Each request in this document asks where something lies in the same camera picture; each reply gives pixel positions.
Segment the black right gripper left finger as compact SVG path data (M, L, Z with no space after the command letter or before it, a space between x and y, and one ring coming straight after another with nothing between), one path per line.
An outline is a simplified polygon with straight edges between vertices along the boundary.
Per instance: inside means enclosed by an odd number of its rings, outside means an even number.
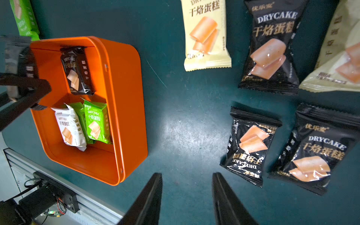
M161 210L162 189L162 174L154 173L118 224L157 225Z

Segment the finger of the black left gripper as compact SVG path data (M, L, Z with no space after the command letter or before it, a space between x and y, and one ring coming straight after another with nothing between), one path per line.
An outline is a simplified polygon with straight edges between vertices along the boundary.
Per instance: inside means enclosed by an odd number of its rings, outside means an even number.
M1 86L11 87L1 93L1 130L29 108L45 109L38 102L52 90L47 80L15 74L1 74Z

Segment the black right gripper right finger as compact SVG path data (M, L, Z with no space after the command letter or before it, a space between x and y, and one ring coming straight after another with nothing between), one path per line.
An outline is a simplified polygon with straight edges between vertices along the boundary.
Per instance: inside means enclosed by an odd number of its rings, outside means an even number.
M257 225L223 175L212 175L212 196L217 225Z

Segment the black cookie packet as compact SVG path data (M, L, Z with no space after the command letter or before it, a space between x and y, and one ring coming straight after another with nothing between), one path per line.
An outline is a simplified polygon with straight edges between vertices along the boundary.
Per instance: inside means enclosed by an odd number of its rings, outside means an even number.
M249 55L239 88L297 95L291 45L308 1L245 1L253 18Z
M3 36L5 41L5 72L18 77L39 78L35 56L30 48L32 39L23 36Z
M261 188L263 164L282 122L236 107L231 107L230 115L232 130L220 166Z
M86 47L84 46L72 46L60 49L61 63L67 84L73 95L92 96L95 93L85 49Z
M333 170L360 140L360 117L301 103L296 123L269 178L324 195Z

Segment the white cookie packet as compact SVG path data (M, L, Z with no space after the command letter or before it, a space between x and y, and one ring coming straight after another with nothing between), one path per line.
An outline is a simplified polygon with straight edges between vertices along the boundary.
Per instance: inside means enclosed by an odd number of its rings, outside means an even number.
M87 148L87 142L79 117L73 107L67 104L65 106L66 108L51 108L55 113L64 143L84 152Z

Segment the orange storage box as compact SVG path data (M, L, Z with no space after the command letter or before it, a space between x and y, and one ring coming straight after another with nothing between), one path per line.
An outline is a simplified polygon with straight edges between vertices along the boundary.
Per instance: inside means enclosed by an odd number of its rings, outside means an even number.
M85 47L92 96L73 95L61 63L61 49ZM39 77L52 90L40 100L45 110L32 111L44 152L54 162L116 186L147 158L141 59L131 45L99 37L67 37L31 43ZM66 145L53 109L87 99L107 104L111 144L97 142L85 151Z

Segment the yellow cookie packet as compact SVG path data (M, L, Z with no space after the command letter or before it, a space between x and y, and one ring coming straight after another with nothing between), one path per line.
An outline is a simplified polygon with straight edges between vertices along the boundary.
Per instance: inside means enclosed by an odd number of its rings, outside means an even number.
M185 29L187 72L209 68L230 68L227 50L225 0L184 0L181 2Z

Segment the pale green cookie packet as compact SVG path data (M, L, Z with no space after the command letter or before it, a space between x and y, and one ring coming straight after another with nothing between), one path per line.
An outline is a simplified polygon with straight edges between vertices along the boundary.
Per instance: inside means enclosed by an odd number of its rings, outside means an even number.
M300 84L309 92L359 92L360 2L340 1L326 33L317 63Z

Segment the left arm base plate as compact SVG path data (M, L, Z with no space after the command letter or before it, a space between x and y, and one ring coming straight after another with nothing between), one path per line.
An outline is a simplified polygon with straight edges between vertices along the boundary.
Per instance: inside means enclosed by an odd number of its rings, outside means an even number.
M42 183L51 189L53 195L62 203L65 209L72 213L79 211L77 195L73 190L40 171L34 172L33 175L35 178L42 179Z

